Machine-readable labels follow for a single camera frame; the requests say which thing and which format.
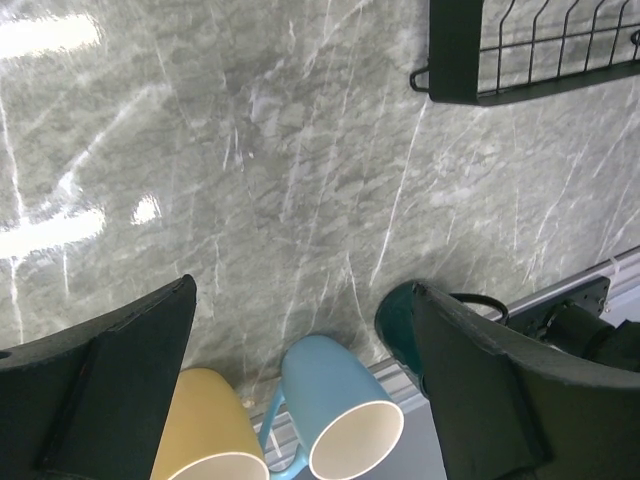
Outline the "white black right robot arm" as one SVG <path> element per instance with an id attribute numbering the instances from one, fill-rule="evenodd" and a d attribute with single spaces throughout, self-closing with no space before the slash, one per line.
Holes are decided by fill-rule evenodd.
<path id="1" fill-rule="evenodd" d="M 639 372 L 639 323 L 614 327 L 577 303 L 554 305 L 536 329 L 536 338 L 576 357 L 612 368 Z"/>

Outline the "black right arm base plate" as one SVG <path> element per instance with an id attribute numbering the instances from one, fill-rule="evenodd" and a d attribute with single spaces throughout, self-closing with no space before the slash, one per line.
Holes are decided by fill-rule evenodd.
<path id="1" fill-rule="evenodd" d="M 553 289 L 541 299 L 512 309 L 506 326 L 542 342 L 556 339 L 561 327 L 568 327 L 571 333 L 590 335 L 605 324 L 600 315 L 610 284 L 609 278 L 597 275 L 568 289 Z"/>

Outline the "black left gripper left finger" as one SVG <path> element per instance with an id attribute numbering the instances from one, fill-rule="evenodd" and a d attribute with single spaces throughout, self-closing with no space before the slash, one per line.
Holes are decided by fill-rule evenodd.
<path id="1" fill-rule="evenodd" d="M 147 479 L 196 309 L 190 275 L 1 352 L 4 479 Z"/>

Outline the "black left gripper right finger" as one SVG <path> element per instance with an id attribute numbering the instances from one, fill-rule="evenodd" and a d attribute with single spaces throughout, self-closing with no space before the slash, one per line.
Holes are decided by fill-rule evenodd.
<path id="1" fill-rule="evenodd" d="M 572 334 L 562 314 L 542 343 L 414 284 L 412 320 L 451 479 L 635 479 L 639 326 Z"/>

